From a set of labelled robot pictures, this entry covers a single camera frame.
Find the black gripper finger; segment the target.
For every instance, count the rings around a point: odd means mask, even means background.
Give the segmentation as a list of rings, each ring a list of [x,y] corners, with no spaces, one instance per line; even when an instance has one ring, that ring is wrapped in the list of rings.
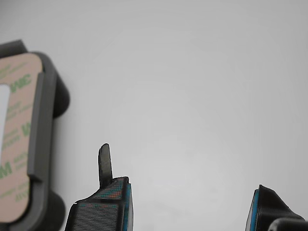
[[[66,231],[133,231],[132,189],[128,177],[113,178],[109,144],[98,153],[99,189],[70,208]]]
[[[263,185],[254,191],[246,231],[305,231],[305,219],[293,212],[272,189]]]

